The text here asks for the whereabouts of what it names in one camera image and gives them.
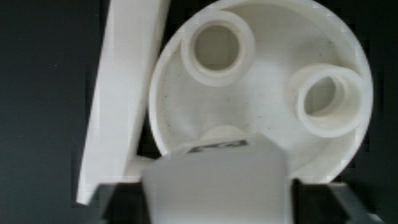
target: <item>curved white surface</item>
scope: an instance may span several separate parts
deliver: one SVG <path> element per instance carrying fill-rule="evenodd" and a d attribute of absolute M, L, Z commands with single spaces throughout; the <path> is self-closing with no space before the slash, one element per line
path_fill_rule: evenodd
<path fill-rule="evenodd" d="M 141 180 L 150 164 L 135 152 L 167 8 L 169 0 L 111 1 L 79 183 L 82 204 L 100 184 Z"/>
<path fill-rule="evenodd" d="M 235 14 L 253 31 L 256 56 L 249 62 L 237 56 L 240 50 L 247 49 L 247 45 L 242 46 L 246 41 L 238 41 L 238 45 L 231 44 L 233 37 L 226 32 L 230 29 L 230 33 L 238 39 L 237 32 L 242 30 L 237 31 L 228 26 L 214 28 L 212 32 L 206 30 L 208 33 L 203 35 L 206 38 L 201 37 L 203 39 L 192 42 L 201 45 L 192 48 L 199 51 L 194 54 L 196 57 L 185 57 L 185 38 L 198 32 L 192 27 L 205 30 L 212 22 L 203 19 L 205 15 L 224 14 L 224 12 Z M 212 58 L 212 55 L 222 56 L 222 52 L 228 59 L 235 54 L 235 61 L 222 61 L 222 57 Z M 194 60 L 190 64 L 201 63 L 214 70 L 212 72 L 221 73 L 219 77 L 210 76 L 219 80 L 198 79 L 187 67 L 187 59 Z M 249 66 L 247 72 L 240 78 L 233 79 L 233 82 L 221 81 L 231 76 L 228 76 L 228 69 L 219 69 L 214 66 L 212 60 L 219 63 L 221 68 L 230 68 L 237 64 L 244 68 Z M 354 104 L 354 101 L 361 100 L 359 106 L 352 110 L 345 109 L 349 104 L 345 100 L 340 100 L 343 109 L 329 110 L 326 114 L 329 117 L 322 117 L 326 122 L 315 123 L 317 125 L 334 124 L 333 118 L 350 120 L 352 117 L 354 120 L 358 119 L 358 121 L 350 121 L 354 125 L 347 127 L 343 124 L 331 126 L 327 134 L 311 130 L 304 120 L 299 119 L 292 108 L 306 107 L 306 105 L 304 103 L 292 105 L 288 96 L 288 83 L 294 76 L 301 69 L 317 64 L 336 66 L 349 74 L 334 76 L 331 73 L 334 82 L 313 83 L 315 86 L 308 89 L 308 92 L 313 91 L 308 101 L 313 100 L 315 104 L 324 104 L 327 107 L 329 101 L 338 102 L 336 99 L 342 96 L 342 99 Z M 329 182 L 352 160 L 363 142 L 373 104 L 372 86 L 368 60 L 356 36 L 343 21 L 317 2 L 310 0 L 219 1 L 183 25 L 157 64 L 150 93 L 150 116 L 162 154 L 176 151 L 180 144 L 194 142 L 201 138 L 212 138 L 212 134 L 206 133 L 214 132 L 215 136 L 222 136 L 219 133 L 222 127 L 231 127 L 228 128 L 230 133 L 253 134 L 260 132 L 286 150 L 292 178 L 299 177 L 304 182 L 311 183 Z M 308 111 L 301 108 L 313 118 L 317 110 L 311 111 L 310 108 Z"/>

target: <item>circular opening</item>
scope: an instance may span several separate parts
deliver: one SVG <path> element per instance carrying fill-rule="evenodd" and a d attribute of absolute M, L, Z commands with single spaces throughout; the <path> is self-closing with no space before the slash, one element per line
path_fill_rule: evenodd
<path fill-rule="evenodd" d="M 306 116 L 310 125 L 336 135 L 350 131 L 361 116 L 361 91 L 349 77 L 324 78 L 306 95 Z"/>
<path fill-rule="evenodd" d="M 318 112 L 326 110 L 333 103 L 336 95 L 336 84 L 333 79 L 324 78 L 313 85 L 306 96 L 306 113 L 310 116 L 317 116 Z"/>
<path fill-rule="evenodd" d="M 228 27 L 217 25 L 205 28 L 196 38 L 194 51 L 205 68 L 224 70 L 231 67 L 238 58 L 240 44 Z"/>

